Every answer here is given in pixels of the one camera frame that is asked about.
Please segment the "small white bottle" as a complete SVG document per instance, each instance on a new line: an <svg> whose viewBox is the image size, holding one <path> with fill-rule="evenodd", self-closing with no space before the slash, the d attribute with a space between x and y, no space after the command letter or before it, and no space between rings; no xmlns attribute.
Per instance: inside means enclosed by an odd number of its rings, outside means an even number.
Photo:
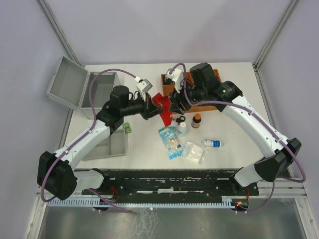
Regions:
<svg viewBox="0 0 319 239"><path fill-rule="evenodd" d="M185 122L181 122L179 125L178 125L178 128L177 128L177 132L180 136L185 136L186 132L187 132L187 125Z"/></svg>

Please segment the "white gauze packet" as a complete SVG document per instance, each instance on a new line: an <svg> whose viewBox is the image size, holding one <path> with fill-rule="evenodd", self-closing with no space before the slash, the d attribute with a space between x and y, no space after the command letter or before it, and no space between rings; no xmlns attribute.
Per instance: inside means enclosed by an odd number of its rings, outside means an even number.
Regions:
<svg viewBox="0 0 319 239"><path fill-rule="evenodd" d="M207 149L198 146L195 143L187 142L181 154L181 157L196 165L201 165L207 154Z"/></svg>

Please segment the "white blue bottle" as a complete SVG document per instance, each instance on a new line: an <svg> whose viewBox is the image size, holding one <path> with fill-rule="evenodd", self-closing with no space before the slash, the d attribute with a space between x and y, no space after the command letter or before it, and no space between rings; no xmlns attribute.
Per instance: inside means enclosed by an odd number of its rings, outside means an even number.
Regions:
<svg viewBox="0 0 319 239"><path fill-rule="evenodd" d="M220 148L224 145L224 143L220 140L212 140L212 139L204 139L202 141L202 144L205 147L214 147L214 148Z"/></svg>

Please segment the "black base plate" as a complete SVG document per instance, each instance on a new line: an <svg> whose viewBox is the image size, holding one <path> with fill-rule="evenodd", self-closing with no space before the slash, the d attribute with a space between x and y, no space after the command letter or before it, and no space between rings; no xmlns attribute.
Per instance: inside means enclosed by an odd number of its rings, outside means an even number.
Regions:
<svg viewBox="0 0 319 239"><path fill-rule="evenodd" d="M241 187L235 169L103 170L99 195L119 196L119 202L213 202L223 196L258 196L256 183Z"/></svg>

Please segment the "small green packet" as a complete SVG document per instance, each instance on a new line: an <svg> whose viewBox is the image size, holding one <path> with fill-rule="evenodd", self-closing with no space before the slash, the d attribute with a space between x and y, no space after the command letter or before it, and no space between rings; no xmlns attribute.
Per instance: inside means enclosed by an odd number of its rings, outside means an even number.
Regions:
<svg viewBox="0 0 319 239"><path fill-rule="evenodd" d="M131 126L130 126L130 124L128 122L124 123L122 125L122 127L123 127L123 129L125 131L125 134L129 134L129 133L132 132Z"/></svg>

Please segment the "brown bottle orange cap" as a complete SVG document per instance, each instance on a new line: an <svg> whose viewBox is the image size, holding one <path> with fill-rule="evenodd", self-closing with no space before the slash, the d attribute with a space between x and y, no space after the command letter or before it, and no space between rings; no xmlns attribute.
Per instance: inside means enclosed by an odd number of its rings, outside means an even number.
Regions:
<svg viewBox="0 0 319 239"><path fill-rule="evenodd" d="M196 113L194 115L194 117L192 118L191 126L193 128L199 128L200 127L200 123L201 123L201 114L200 113Z"/></svg>

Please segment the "red first aid pouch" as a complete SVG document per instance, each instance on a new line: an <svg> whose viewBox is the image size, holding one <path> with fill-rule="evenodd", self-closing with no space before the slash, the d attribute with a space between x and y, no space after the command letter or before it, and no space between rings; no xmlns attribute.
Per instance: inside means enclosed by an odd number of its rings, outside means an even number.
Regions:
<svg viewBox="0 0 319 239"><path fill-rule="evenodd" d="M163 112L160 114L160 117L163 121L164 126L169 126L172 123L172 112L170 111L171 101L168 96L163 96L161 93L157 93L152 101L160 107Z"/></svg>

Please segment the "grey plastic insert tray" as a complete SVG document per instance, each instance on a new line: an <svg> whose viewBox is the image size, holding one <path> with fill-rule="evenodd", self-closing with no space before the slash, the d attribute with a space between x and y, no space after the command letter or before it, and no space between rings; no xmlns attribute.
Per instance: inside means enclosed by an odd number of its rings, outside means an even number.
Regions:
<svg viewBox="0 0 319 239"><path fill-rule="evenodd" d="M127 135L123 129L115 131L110 137L97 144L82 160L95 160L127 154Z"/></svg>

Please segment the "grey metal box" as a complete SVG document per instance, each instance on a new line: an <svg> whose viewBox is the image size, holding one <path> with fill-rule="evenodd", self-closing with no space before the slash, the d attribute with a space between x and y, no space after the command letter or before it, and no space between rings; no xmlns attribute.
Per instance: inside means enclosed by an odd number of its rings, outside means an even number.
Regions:
<svg viewBox="0 0 319 239"><path fill-rule="evenodd" d="M113 88L121 84L117 72L107 72L98 77L90 93L91 83L97 74L62 56L58 60L46 95L71 110L81 110L87 119L92 120L89 95L92 95L95 112L98 113L109 100Z"/></svg>

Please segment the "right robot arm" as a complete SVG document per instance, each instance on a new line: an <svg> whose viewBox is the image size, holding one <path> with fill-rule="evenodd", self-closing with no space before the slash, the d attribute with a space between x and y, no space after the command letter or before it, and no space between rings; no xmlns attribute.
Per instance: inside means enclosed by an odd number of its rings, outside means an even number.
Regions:
<svg viewBox="0 0 319 239"><path fill-rule="evenodd" d="M169 110L182 115L192 107L214 106L237 123L263 155L231 176L228 184L233 194L240 195L255 182L274 182L292 163L297 163L301 142L297 138L288 139L266 122L233 82L220 82L206 62L191 67L189 72L191 83L185 69L179 70L178 66L168 69L165 78L174 84Z"/></svg>

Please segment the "black handled scissors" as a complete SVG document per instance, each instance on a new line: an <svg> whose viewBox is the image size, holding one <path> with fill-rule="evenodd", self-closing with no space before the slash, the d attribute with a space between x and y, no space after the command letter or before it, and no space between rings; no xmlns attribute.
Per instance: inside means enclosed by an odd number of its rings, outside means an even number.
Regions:
<svg viewBox="0 0 319 239"><path fill-rule="evenodd" d="M172 117L172 120L177 124L181 124L182 122L185 122L185 116Z"/></svg>

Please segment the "rolled tie green pattern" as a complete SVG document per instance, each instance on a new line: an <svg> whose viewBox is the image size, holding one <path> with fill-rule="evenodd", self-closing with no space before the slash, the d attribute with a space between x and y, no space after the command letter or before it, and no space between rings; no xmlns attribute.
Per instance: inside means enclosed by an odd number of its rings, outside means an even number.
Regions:
<svg viewBox="0 0 319 239"><path fill-rule="evenodd" d="M163 76L163 84L164 85L170 85L171 84L171 79L167 77L166 75Z"/></svg>

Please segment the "blue cotton swab packet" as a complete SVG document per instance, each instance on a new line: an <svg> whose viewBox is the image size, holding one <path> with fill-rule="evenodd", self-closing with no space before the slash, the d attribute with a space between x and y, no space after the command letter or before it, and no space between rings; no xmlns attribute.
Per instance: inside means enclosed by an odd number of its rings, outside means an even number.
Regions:
<svg viewBox="0 0 319 239"><path fill-rule="evenodd" d="M184 151L184 147L176 134L176 127L163 127L158 132L167 150L168 158L171 160L180 157Z"/></svg>

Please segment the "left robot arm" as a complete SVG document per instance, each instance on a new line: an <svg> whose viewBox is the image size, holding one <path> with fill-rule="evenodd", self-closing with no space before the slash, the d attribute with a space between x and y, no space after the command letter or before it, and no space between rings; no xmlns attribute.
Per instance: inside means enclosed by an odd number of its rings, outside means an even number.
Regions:
<svg viewBox="0 0 319 239"><path fill-rule="evenodd" d="M42 153L39 159L37 183L41 196L48 191L54 197L65 200L75 191L94 189L99 194L110 190L109 176L99 170L77 171L77 165L101 141L111 136L124 122L124 117L140 114L148 120L163 113L163 109L152 102L149 94L129 98L126 86L116 86L110 99L97 113L92 124L71 143L54 153Z"/></svg>

